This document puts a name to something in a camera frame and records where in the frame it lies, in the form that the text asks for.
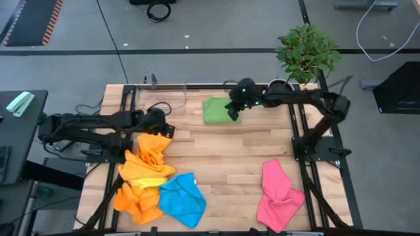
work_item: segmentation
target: potted plant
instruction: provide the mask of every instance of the potted plant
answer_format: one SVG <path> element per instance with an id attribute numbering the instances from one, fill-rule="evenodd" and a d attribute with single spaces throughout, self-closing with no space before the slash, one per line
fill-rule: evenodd
<path id="1" fill-rule="evenodd" d="M 341 60 L 335 41 L 318 28 L 305 24 L 291 29 L 286 36 L 278 38 L 282 46 L 276 48 L 277 58 L 284 63 L 285 72 L 290 73 L 286 83 L 295 79 L 300 84 L 307 84 L 321 71 L 327 70 L 327 76 L 334 70 L 334 64 Z"/>

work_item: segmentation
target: white wire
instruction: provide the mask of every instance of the white wire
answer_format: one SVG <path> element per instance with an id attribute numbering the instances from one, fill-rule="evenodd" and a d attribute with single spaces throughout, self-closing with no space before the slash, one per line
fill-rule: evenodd
<path id="1" fill-rule="evenodd" d="M 417 30 L 417 28 L 419 27 L 419 25 L 420 25 L 420 22 L 419 23 L 417 23 L 417 25 L 414 27 L 414 30 L 412 31 L 412 33 L 411 33 L 411 35 L 408 37 L 408 39 L 407 39 L 407 41 L 399 48 L 399 49 L 397 49 L 395 52 L 393 52 L 393 53 L 391 53 L 391 54 L 389 54 L 388 56 L 384 56 L 384 57 L 381 57 L 381 58 L 378 58 L 378 59 L 372 59 L 370 56 L 369 56 L 369 54 L 363 49 L 363 47 L 360 45 L 360 43 L 359 43 L 359 27 L 360 27 L 360 24 L 363 22 L 363 19 L 365 18 L 365 16 L 369 13 L 369 11 L 372 9 L 372 7 L 375 5 L 375 3 L 377 2 L 378 0 L 375 0 L 374 2 L 373 2 L 373 4 L 372 4 L 372 6 L 370 6 L 370 8 L 369 8 L 369 10 L 367 10 L 367 12 L 363 15 L 363 17 L 362 17 L 362 19 L 360 19 L 360 22 L 359 22 L 359 24 L 357 25 L 357 29 L 356 29 L 356 41 L 357 41 L 357 45 L 360 47 L 360 49 L 366 54 L 366 56 L 369 58 L 369 60 L 371 60 L 372 62 L 378 62 L 378 61 L 380 61 L 380 60 L 383 60 L 383 59 L 385 59 L 385 58 L 388 58 L 388 57 L 390 57 L 390 56 L 392 56 L 392 55 L 394 55 L 394 54 L 396 54 L 397 52 L 399 52 L 401 49 L 403 49 L 406 45 L 407 45 L 407 43 L 411 40 L 411 38 L 413 37 L 413 35 L 414 35 L 414 33 L 415 33 L 415 31 Z"/>

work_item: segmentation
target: yellow cloth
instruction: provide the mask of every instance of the yellow cloth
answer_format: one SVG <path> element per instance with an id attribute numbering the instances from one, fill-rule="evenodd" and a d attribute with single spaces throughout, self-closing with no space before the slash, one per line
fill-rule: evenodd
<path id="1" fill-rule="evenodd" d="M 158 208 L 158 181 L 175 173 L 175 169 L 163 164 L 162 151 L 171 143 L 170 138 L 162 135 L 141 134 L 137 137 L 137 155 L 125 151 L 125 163 L 118 166 L 121 177 L 127 181 L 114 199 L 114 208 L 132 215 L 136 224 L 145 224 L 159 218 L 163 212 Z"/>
<path id="2" fill-rule="evenodd" d="M 168 181 L 168 178 L 143 178 L 138 180 L 129 180 L 130 186 L 136 186 L 140 187 L 142 189 L 145 189 L 147 187 L 159 187 L 162 184 L 166 183 Z"/>

